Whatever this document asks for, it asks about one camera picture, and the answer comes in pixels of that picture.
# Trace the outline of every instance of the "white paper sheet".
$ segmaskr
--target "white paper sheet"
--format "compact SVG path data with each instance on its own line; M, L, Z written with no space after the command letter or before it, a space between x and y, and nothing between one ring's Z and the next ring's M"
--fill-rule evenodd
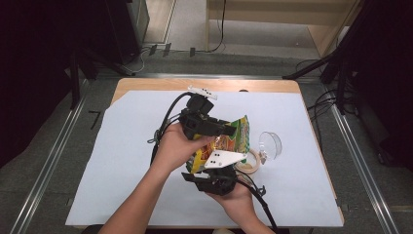
M149 167L153 137L171 103L182 92L132 91L105 112L94 151L67 218L66 225L102 224L130 195ZM282 154L260 167L256 184L278 226L342 226L327 171L319 154L303 100L299 94L216 93L210 116L234 121L247 115L250 145L258 149L262 132L282 140ZM184 98L171 116L184 108ZM153 212L152 226L236 226L223 209L181 172L173 172ZM268 218L254 199L255 210Z

